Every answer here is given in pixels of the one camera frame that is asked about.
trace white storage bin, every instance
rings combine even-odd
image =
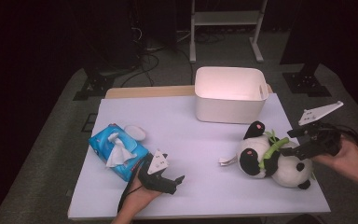
[[[239,67],[201,67],[195,93],[197,119],[224,123],[252,123],[269,97],[263,73]]]

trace blue tissue box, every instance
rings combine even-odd
[[[122,165],[111,167],[111,169],[119,175],[123,180],[129,181],[132,175],[132,168],[141,160],[149,151],[142,146],[139,142],[129,136],[124,130],[122,130],[116,124],[109,124],[105,129],[95,134],[89,139],[89,144],[94,149],[95,153],[100,157],[100,159],[106,163],[112,149],[115,146],[115,143],[112,143],[108,140],[108,137],[112,133],[118,133],[118,139],[120,139],[124,147],[132,154],[135,154],[136,157],[129,159],[124,162]]]

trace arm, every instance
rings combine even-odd
[[[112,224],[130,224],[132,218],[146,208],[161,192],[142,187],[138,174],[134,178],[121,210],[117,213]]]
[[[323,154],[312,158],[358,184],[358,146],[342,137],[341,150],[336,156]]]

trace panda eye patch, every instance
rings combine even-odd
[[[246,148],[243,152],[246,153],[246,155],[251,156],[251,157],[257,156],[257,152],[255,152],[255,150],[252,148]]]
[[[302,170],[304,170],[305,168],[305,165],[304,163],[300,162],[297,166],[296,166],[297,170],[300,172]]]

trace table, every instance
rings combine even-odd
[[[307,190],[278,186],[271,178],[253,179],[218,159],[235,154],[248,125],[201,122],[195,118],[194,86],[112,89],[100,105],[92,135],[109,123],[145,129],[142,144],[168,154],[163,176],[185,175],[174,195],[163,194],[135,218],[250,217],[325,213],[330,208],[316,180]],[[291,129],[279,98],[272,93],[260,114],[277,136]],[[127,183],[89,147],[68,217],[112,219]]]

